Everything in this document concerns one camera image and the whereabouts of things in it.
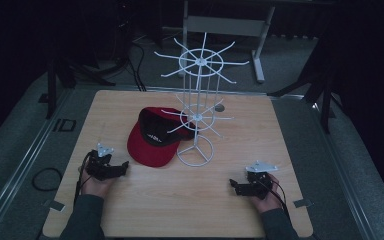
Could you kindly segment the person's right hand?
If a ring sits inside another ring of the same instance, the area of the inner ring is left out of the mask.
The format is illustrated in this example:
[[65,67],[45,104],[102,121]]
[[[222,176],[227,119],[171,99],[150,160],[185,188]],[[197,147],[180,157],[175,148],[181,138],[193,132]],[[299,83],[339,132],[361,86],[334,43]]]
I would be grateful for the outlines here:
[[278,194],[278,179],[269,174],[272,180],[272,191],[266,195],[264,199],[258,197],[250,197],[250,201],[259,213],[265,213],[275,209],[281,209],[280,196]]

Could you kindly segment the person's left hand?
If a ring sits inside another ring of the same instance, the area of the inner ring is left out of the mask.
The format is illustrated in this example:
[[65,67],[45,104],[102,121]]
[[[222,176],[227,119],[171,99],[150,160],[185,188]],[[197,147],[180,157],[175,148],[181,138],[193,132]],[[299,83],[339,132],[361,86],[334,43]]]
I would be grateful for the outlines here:
[[81,194],[94,195],[104,199],[115,181],[115,178],[106,179],[103,181],[97,180],[96,178],[89,175],[85,170],[83,170],[81,177]]

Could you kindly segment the black tripod stand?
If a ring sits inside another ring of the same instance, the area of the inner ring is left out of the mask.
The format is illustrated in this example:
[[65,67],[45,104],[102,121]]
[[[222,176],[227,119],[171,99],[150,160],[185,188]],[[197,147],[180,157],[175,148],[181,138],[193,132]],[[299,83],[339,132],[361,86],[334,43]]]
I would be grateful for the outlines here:
[[322,66],[320,69],[304,67],[296,82],[278,91],[270,92],[268,96],[282,97],[295,89],[309,84],[310,87],[304,94],[303,99],[306,103],[315,104],[319,98],[322,98],[320,124],[324,132],[329,134],[328,123],[331,101],[338,103],[332,95],[336,72],[337,68],[333,64]]
[[97,73],[88,70],[74,60],[51,57],[47,61],[47,92],[43,93],[39,98],[40,103],[47,104],[47,119],[50,119],[57,109],[57,81],[60,81],[66,88],[74,88],[76,85],[75,72],[100,85],[114,86],[114,83],[104,80]]

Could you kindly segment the grey table corner bracket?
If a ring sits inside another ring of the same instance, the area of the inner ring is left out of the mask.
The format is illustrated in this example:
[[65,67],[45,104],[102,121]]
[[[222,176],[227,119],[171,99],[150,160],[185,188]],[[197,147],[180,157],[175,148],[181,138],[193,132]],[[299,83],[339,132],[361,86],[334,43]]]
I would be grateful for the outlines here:
[[44,206],[48,207],[49,209],[58,211],[58,212],[62,212],[65,209],[65,205],[64,204],[62,204],[62,203],[60,203],[58,201],[55,201],[55,200],[46,200],[44,202]]
[[309,199],[296,200],[296,201],[293,202],[293,204],[294,204],[294,206],[296,208],[301,208],[301,207],[308,208],[308,207],[311,207],[311,206],[314,205],[314,203],[311,200],[309,200]]

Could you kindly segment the grey metal desk frame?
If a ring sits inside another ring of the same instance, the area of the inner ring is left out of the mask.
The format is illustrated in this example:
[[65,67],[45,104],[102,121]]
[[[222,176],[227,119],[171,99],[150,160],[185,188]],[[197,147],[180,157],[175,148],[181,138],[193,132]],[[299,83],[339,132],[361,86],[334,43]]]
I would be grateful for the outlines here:
[[275,7],[270,6],[268,8],[264,20],[237,19],[191,15],[189,13],[191,1],[192,0],[183,0],[183,44],[187,43],[189,32],[255,37],[258,39],[258,45],[251,51],[252,64],[256,81],[263,83],[265,76],[260,56],[268,36],[268,30],[275,12]]

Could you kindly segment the black floor bracket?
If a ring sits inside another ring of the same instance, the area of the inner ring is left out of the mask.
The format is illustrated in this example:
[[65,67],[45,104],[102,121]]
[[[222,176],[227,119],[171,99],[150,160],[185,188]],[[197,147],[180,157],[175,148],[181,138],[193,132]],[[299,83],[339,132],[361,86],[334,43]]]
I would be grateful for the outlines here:
[[73,132],[77,121],[71,119],[58,119],[53,127],[53,132]]

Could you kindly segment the red and black cap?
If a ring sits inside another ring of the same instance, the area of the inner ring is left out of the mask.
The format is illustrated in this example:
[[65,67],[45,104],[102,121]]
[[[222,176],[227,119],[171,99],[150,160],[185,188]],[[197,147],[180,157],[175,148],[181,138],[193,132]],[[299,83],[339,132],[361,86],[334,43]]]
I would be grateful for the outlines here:
[[195,129],[177,109],[145,107],[129,134],[127,150],[142,165],[163,167],[173,159],[181,141],[195,138]]

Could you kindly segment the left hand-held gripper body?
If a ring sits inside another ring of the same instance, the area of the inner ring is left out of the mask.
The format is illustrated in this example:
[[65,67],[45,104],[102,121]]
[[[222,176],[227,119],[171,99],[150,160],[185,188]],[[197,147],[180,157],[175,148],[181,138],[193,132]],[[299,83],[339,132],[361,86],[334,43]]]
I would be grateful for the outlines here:
[[110,165],[113,152],[113,148],[105,147],[98,143],[96,148],[92,149],[86,156],[88,160],[86,172],[100,181],[119,177],[120,168]]

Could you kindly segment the metal floor rail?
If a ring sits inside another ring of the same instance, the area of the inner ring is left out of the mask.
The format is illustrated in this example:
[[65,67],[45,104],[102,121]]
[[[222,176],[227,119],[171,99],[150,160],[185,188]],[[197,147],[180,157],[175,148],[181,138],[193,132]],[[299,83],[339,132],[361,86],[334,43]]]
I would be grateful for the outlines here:
[[62,92],[49,119],[39,95],[29,90],[0,128],[0,240],[37,240],[49,213],[44,203],[54,196],[36,190],[31,179],[50,176],[52,183],[58,181],[54,169],[45,165],[45,151],[72,92]]
[[351,184],[351,179],[347,175],[343,161],[339,156],[338,151],[335,149],[335,145],[331,138],[331,135],[326,132],[325,128],[321,124],[323,104],[319,101],[310,103],[309,107],[311,110],[312,118],[316,123],[320,131],[323,144],[326,146],[329,158],[333,161],[333,171],[336,174],[336,178],[339,182],[344,198],[356,223],[356,226],[360,232],[363,240],[376,240],[376,235],[371,227],[367,215],[361,205],[359,197],[355,188]]

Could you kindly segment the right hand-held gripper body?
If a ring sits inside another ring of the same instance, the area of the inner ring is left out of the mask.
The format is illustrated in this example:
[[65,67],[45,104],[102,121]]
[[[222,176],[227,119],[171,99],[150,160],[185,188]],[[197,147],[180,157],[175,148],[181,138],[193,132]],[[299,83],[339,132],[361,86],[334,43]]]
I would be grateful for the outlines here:
[[256,160],[253,164],[246,166],[245,170],[248,183],[244,185],[244,189],[242,190],[243,195],[256,196],[264,199],[273,186],[269,172],[276,171],[277,167]]

